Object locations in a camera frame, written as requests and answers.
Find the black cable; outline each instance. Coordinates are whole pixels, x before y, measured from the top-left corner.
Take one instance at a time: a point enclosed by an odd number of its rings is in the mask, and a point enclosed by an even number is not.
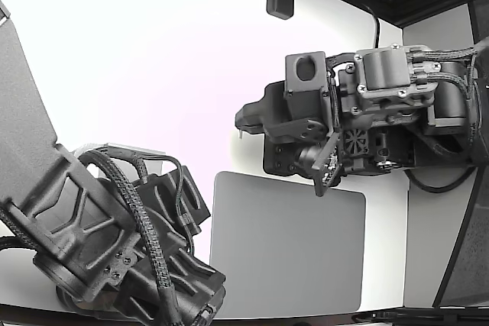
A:
[[[130,149],[110,146],[100,147],[97,150],[116,160],[123,160],[130,163],[136,169],[140,179],[144,179],[147,176],[146,163],[144,163],[144,160],[136,152]]]
[[[453,189],[456,189],[457,187],[459,187],[462,183],[464,183],[471,176],[471,174],[474,171],[475,171],[475,167],[468,167],[465,170],[465,172],[460,177],[458,177],[454,182],[452,182],[452,183],[450,183],[450,184],[448,184],[446,186],[442,186],[442,187],[433,187],[433,186],[429,186],[429,185],[426,185],[426,184],[422,183],[421,181],[419,181],[414,176],[414,174],[411,171],[411,169],[406,169],[404,171],[404,173],[406,174],[406,176],[408,177],[408,179],[410,179],[410,181],[415,186],[419,187],[423,191],[431,192],[432,194],[443,194],[445,192],[452,191]]]
[[[0,251],[7,250],[9,248],[26,248],[29,250],[33,250],[16,236],[0,237]]]
[[[180,220],[181,227],[185,231],[185,235],[187,239],[187,251],[191,255],[194,255],[195,244],[193,243],[193,237],[188,228],[188,224],[190,224],[190,221],[193,221],[193,218],[188,213],[185,214],[182,213],[182,191],[183,191],[184,176],[183,176],[183,170],[180,161],[177,158],[174,158],[172,156],[167,156],[164,154],[141,154],[140,157],[144,160],[162,160],[165,162],[171,162],[173,165],[175,165],[178,171],[178,185],[176,188],[176,195],[175,195],[176,215]]]
[[[168,271],[167,262],[161,250],[160,240],[149,218],[146,208],[134,186],[109,156],[98,150],[89,150],[79,157],[85,166],[94,164],[115,184],[125,204],[131,209],[138,230],[141,233],[147,255],[150,259],[158,295],[160,296],[160,315],[169,326],[183,326],[178,311],[176,293]]]
[[[381,40],[381,21],[379,21],[379,17],[372,11],[372,9],[368,6],[363,4],[364,8],[369,11],[369,13],[374,17],[375,21],[375,37],[374,37],[374,49],[379,48],[379,42]]]

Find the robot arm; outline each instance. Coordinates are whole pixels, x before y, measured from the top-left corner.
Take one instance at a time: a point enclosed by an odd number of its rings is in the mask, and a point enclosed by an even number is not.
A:
[[[318,196],[348,174],[485,165],[489,104],[475,66],[485,47],[289,55],[285,81],[268,85],[235,124],[265,134],[266,173],[313,179]]]
[[[145,325],[210,324],[225,277],[193,256],[192,236],[210,215],[188,169],[120,147],[75,157],[57,144],[1,3],[0,84],[0,220],[16,236],[0,250],[36,250],[35,266],[73,304],[110,292],[115,309]],[[111,157],[132,162],[141,178],[129,182]],[[144,160],[177,169],[146,176]],[[94,178],[89,164],[109,180]]]

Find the white surface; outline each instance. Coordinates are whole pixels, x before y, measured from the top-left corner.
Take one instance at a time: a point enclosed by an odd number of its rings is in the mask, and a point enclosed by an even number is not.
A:
[[[474,44],[468,6],[462,5],[404,29],[404,44],[434,50],[457,50]],[[422,169],[421,182],[444,186],[463,169]],[[433,195],[417,187],[409,194],[406,288],[404,305],[431,307],[452,255],[475,174],[451,192]]]
[[[264,176],[262,137],[239,140],[234,116],[284,77],[285,56],[373,42],[371,16],[338,0],[296,0],[289,21],[268,15],[266,0],[2,1],[61,143],[164,150],[189,167],[209,206],[218,172]],[[394,42],[401,31],[383,22],[381,45]],[[367,197],[361,310],[402,305],[407,180],[351,177],[341,187]],[[202,229],[196,254],[208,260],[210,221]],[[6,256],[0,302],[58,309],[28,255]],[[17,268],[40,283],[18,288]]]

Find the gray tablet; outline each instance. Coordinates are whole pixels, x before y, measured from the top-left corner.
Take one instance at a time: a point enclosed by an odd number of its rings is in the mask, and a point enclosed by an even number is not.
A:
[[[361,303],[365,197],[221,172],[211,264],[227,276],[217,318],[352,313]]]

